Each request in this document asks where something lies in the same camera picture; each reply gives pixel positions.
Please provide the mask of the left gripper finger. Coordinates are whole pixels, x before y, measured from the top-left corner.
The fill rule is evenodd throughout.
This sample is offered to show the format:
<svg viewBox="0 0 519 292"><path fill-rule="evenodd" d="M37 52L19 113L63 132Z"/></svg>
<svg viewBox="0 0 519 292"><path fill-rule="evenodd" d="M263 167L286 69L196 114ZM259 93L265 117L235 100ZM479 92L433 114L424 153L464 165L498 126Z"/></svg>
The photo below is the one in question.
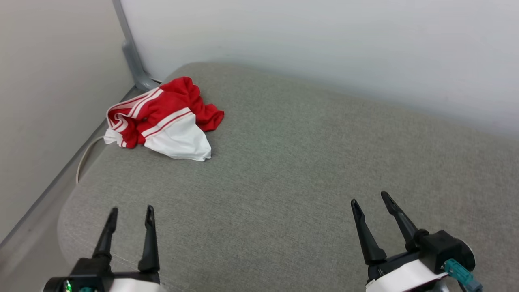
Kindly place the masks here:
<svg viewBox="0 0 519 292"><path fill-rule="evenodd" d="M101 235L98 239L96 248L92 254L93 258L108 258L111 259L111 245L112 236L116 230L118 218L118 208L113 207L109 213L106 223L102 229Z"/></svg>
<svg viewBox="0 0 519 292"><path fill-rule="evenodd" d="M145 216L145 241L142 258L138 263L141 273L157 273L160 270L154 207L148 205Z"/></svg>

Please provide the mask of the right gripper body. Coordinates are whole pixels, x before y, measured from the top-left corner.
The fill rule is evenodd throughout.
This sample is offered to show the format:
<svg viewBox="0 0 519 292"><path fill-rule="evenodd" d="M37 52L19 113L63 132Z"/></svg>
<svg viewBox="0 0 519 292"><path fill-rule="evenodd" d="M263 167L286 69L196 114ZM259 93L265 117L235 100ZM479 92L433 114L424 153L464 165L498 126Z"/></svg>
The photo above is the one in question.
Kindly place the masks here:
<svg viewBox="0 0 519 292"><path fill-rule="evenodd" d="M383 251L367 251L367 292L447 292L443 264L417 253L386 257Z"/></svg>

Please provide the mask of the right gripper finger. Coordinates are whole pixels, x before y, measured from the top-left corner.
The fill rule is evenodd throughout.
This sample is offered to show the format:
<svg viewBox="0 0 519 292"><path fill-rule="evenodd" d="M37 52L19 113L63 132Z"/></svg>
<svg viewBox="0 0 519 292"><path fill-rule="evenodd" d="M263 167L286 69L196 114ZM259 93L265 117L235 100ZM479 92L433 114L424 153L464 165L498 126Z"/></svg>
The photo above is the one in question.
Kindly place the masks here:
<svg viewBox="0 0 519 292"><path fill-rule="evenodd" d="M406 251L410 253L419 251L421 238L429 235L429 232L426 229L417 228L386 191L381 192L381 197L389 214L395 218L401 234L404 237Z"/></svg>
<svg viewBox="0 0 519 292"><path fill-rule="evenodd" d="M365 264L371 266L383 263L387 255L385 251L378 246L375 238L371 234L365 222L365 213L362 211L356 199L352 199L351 207Z"/></svg>

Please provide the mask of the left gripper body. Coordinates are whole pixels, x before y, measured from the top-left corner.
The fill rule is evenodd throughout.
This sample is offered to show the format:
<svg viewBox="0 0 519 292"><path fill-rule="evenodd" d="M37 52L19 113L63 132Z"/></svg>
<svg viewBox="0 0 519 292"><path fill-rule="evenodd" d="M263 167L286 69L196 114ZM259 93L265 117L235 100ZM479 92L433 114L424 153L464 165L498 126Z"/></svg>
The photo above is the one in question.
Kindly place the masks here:
<svg viewBox="0 0 519 292"><path fill-rule="evenodd" d="M74 292L165 292L157 273L113 272L111 259L80 258L73 268Z"/></svg>

